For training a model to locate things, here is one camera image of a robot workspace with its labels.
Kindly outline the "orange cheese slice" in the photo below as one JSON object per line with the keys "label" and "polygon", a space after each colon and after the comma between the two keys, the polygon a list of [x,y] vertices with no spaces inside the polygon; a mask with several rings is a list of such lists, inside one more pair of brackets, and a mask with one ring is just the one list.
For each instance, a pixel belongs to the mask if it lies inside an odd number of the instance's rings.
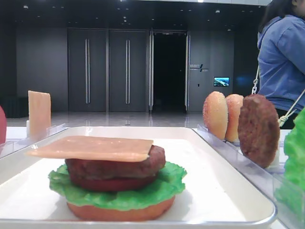
{"label": "orange cheese slice", "polygon": [[149,157],[153,140],[68,136],[28,151],[29,156],[114,162],[142,162]]}
{"label": "orange cheese slice", "polygon": [[28,91],[29,137],[38,141],[51,126],[51,96],[49,93]]}

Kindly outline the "green lettuce leaf on tray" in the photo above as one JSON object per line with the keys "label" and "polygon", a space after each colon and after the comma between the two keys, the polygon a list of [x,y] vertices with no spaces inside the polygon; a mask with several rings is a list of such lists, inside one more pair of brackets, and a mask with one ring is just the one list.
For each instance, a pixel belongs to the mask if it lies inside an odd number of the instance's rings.
{"label": "green lettuce leaf on tray", "polygon": [[49,187],[52,191],[66,198],[68,203],[81,206],[128,211],[144,209],[171,199],[185,189],[183,178],[187,175],[185,168],[166,162],[154,182],[148,186],[131,191],[93,192],[74,185],[67,170],[61,165],[49,173]]}

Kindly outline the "red tomato slice in burger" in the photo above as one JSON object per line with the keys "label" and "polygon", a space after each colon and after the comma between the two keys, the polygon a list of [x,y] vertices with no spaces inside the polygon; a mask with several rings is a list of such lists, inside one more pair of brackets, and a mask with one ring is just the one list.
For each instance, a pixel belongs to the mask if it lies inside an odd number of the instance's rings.
{"label": "red tomato slice in burger", "polygon": [[74,185],[94,192],[118,192],[141,189],[154,182],[156,178],[157,176],[90,180],[70,175],[70,180]]}

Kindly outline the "brown meat patty on tray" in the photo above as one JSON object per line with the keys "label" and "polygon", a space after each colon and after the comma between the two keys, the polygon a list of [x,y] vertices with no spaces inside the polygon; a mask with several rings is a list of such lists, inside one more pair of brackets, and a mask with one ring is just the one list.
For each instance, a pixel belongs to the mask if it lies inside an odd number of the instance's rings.
{"label": "brown meat patty on tray", "polygon": [[165,166],[165,150],[153,145],[142,162],[66,159],[69,174],[89,180],[152,177]]}

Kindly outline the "upright brown meat patty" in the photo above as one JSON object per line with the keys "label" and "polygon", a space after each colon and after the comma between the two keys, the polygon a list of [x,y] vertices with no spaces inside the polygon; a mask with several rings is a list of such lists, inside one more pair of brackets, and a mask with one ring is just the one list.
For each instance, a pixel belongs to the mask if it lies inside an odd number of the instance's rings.
{"label": "upright brown meat patty", "polygon": [[263,95],[252,94],[243,99],[238,137],[244,156],[262,168],[271,165],[278,148],[280,127],[275,106]]}

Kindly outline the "red tomato slice upright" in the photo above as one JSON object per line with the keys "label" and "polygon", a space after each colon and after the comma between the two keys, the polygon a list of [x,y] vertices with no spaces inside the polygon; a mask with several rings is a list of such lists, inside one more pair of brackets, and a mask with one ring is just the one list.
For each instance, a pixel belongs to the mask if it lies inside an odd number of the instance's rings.
{"label": "red tomato slice upright", "polygon": [[7,133],[7,120],[4,111],[0,106],[0,144],[5,143],[6,133]]}

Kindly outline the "upright green lettuce leaf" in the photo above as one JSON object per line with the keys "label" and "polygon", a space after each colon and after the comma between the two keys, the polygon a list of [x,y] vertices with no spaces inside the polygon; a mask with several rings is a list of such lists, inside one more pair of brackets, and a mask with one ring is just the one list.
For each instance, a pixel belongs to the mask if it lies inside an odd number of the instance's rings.
{"label": "upright green lettuce leaf", "polygon": [[294,120],[294,128],[285,137],[285,172],[281,186],[275,191],[277,200],[299,218],[305,216],[305,111]]}

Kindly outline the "sesame bun half outer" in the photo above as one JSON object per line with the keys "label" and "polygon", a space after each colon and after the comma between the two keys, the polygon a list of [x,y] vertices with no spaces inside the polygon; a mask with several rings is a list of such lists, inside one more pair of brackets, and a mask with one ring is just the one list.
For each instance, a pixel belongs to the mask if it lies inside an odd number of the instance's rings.
{"label": "sesame bun half outer", "polygon": [[210,93],[203,104],[203,122],[208,131],[220,140],[225,139],[228,125],[228,107],[223,93]]}

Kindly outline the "bun half inner right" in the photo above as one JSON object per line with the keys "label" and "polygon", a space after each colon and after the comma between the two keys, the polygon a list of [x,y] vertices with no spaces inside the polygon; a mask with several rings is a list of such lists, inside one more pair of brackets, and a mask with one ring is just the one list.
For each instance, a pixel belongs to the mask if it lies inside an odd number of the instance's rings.
{"label": "bun half inner right", "polygon": [[228,125],[225,139],[229,142],[238,140],[238,125],[240,109],[243,106],[244,97],[239,94],[231,94],[226,97],[228,107]]}

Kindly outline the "white rectangular metal tray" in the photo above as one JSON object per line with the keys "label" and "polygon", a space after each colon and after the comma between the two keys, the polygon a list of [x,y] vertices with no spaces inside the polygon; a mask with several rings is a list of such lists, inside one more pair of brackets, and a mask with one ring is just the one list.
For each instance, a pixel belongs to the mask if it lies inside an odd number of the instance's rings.
{"label": "white rectangular metal tray", "polygon": [[[63,164],[27,152],[71,135],[152,139],[166,159],[187,171],[186,189],[161,218],[146,222],[79,221],[49,189],[48,174]],[[3,229],[267,229],[273,201],[234,169],[199,134],[185,127],[72,127],[0,160]]]}

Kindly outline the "bottom bun in burger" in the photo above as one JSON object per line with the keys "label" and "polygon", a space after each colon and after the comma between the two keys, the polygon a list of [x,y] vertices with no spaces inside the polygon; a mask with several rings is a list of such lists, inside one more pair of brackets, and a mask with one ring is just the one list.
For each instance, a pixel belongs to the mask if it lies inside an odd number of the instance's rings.
{"label": "bottom bun in burger", "polygon": [[175,201],[175,197],[159,204],[151,205],[143,209],[131,209],[120,211],[116,209],[98,208],[95,206],[76,206],[68,203],[69,210],[78,218],[87,221],[147,221],[154,220],[167,212]]}

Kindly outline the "person in blue hoodie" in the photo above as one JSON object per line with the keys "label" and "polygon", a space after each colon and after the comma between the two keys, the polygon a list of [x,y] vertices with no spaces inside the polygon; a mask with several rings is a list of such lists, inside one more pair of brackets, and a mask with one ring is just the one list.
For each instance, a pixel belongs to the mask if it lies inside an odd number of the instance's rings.
{"label": "person in blue hoodie", "polygon": [[294,113],[282,126],[293,129],[305,106],[305,2],[273,0],[258,28],[259,91],[278,116]]}

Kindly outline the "small wall screen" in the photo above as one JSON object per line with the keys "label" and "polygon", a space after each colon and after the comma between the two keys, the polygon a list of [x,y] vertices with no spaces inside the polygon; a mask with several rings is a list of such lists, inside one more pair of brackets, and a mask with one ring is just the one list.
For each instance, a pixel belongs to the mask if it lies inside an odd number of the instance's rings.
{"label": "small wall screen", "polygon": [[213,86],[214,87],[228,87],[230,82],[229,77],[214,77]]}

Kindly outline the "right clear acrylic rail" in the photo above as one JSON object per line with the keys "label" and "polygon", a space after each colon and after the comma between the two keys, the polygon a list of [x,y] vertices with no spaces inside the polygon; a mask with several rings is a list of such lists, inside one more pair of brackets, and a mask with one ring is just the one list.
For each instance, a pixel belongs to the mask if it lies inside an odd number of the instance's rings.
{"label": "right clear acrylic rail", "polygon": [[281,130],[275,160],[270,167],[263,169],[242,155],[239,142],[221,141],[204,125],[197,126],[197,133],[216,152],[274,201],[278,209],[278,219],[284,226],[288,229],[303,229],[305,227],[305,192],[284,177],[287,160],[287,156],[284,155],[284,138],[289,132],[290,130]]}

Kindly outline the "clear acrylic rail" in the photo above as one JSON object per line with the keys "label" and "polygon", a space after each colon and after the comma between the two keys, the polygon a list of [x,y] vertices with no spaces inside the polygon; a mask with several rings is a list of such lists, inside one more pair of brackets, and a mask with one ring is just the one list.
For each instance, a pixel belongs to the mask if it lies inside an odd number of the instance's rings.
{"label": "clear acrylic rail", "polygon": [[281,130],[275,160],[270,167],[263,169],[242,155],[239,142],[221,141],[204,125],[197,126],[197,133],[216,152],[274,201],[278,209],[278,219],[284,226],[288,229],[303,229],[305,227],[305,192],[284,177],[287,160],[287,156],[284,155],[284,138],[289,132],[290,130]]}
{"label": "clear acrylic rail", "polygon": [[55,125],[48,128],[44,134],[30,137],[28,127],[8,127],[6,142],[0,145],[0,157],[8,156],[65,129],[67,129],[66,124]]}

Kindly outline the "left clear acrylic rail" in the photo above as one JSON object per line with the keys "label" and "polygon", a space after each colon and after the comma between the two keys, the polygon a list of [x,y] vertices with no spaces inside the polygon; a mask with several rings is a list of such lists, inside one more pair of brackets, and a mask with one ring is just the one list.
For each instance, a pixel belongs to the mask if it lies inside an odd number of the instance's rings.
{"label": "left clear acrylic rail", "polygon": [[8,127],[6,142],[0,145],[0,157],[8,156],[65,129],[67,129],[66,124],[55,125],[48,128],[44,134],[30,137],[28,127]]}

